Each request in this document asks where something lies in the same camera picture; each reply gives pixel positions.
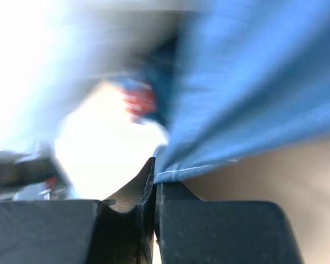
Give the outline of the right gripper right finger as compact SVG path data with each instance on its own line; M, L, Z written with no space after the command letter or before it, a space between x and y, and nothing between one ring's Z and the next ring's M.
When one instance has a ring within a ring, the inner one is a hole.
M201 201L182 183L157 185L163 263L302 263L283 210L262 201Z

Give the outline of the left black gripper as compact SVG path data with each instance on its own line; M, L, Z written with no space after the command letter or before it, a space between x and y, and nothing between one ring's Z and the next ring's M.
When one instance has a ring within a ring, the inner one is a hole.
M42 182L60 182L50 152L27 154L0 151L0 192Z

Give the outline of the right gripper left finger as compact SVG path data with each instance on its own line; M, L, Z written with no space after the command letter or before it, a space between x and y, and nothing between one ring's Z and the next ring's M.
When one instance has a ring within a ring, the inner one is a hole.
M154 166L103 201L0 202L0 263L151 263Z

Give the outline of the white pillow yellow edge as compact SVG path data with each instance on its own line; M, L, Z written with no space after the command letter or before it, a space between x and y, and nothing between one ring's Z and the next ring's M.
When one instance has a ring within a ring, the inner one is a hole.
M0 151L50 152L75 197L131 179L169 135L151 84L118 79L176 38L190 3L0 1Z

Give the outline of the blue lettered pillowcase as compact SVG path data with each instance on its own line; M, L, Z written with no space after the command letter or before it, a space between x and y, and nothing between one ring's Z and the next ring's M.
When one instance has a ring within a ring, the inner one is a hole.
M168 131L155 182L330 134L330 1L191 1L175 39L135 73Z

